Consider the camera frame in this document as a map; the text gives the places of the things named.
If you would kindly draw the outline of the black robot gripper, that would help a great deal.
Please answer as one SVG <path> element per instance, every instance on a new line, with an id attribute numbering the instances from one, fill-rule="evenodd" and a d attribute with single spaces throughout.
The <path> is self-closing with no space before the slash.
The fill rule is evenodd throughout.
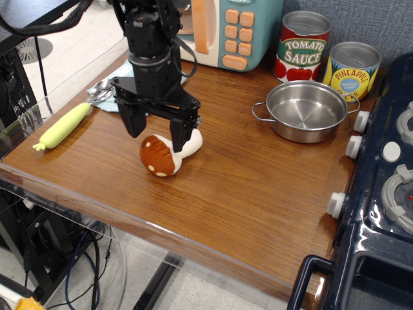
<path id="1" fill-rule="evenodd" d="M 180 59 L 171 58 L 151 65 L 133 62 L 133 77 L 110 79 L 115 88 L 115 102 L 125 128 L 131 137 L 138 137 L 146 128 L 149 114 L 167 119 L 174 152 L 181 152 L 190 139 L 192 129 L 198 128 L 201 117 L 198 99 L 181 86 L 186 78 Z"/>

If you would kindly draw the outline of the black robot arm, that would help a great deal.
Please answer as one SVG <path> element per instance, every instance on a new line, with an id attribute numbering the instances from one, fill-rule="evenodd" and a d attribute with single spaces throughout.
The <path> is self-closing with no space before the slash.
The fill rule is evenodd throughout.
<path id="1" fill-rule="evenodd" d="M 113 77 L 115 102 L 127 132 L 136 138 L 151 114 L 170 121 L 174 152 L 180 152 L 199 125 L 199 100 L 181 85 L 177 37 L 181 14 L 172 1 L 113 1 L 117 20 L 128 41 L 131 77 Z"/>

